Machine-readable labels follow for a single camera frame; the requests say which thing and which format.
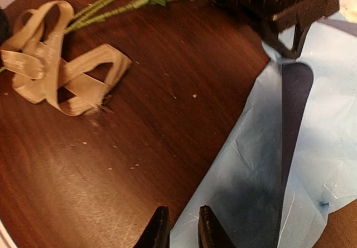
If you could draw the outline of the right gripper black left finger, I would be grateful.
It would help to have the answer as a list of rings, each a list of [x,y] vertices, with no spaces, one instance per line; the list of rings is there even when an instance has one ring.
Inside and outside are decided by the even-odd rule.
[[[170,214],[167,206],[156,208],[133,248],[169,248]]]

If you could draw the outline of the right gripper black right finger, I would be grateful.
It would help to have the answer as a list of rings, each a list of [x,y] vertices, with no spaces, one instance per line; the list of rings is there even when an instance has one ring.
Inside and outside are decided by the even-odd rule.
[[[236,248],[210,206],[201,206],[198,222],[199,248]]]

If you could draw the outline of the blue wrapping paper sheet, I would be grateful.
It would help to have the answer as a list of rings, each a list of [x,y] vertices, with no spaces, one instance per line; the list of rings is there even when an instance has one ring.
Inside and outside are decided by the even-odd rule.
[[[315,22],[301,56],[270,57],[235,127],[171,231],[198,247],[212,208],[236,247],[313,247],[356,199],[356,24]]]

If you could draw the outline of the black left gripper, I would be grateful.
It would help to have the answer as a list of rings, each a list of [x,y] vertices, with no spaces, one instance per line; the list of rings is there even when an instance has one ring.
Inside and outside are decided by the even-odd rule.
[[[282,57],[301,56],[311,25],[340,8],[339,0],[222,0],[223,5],[242,13],[263,42]]]

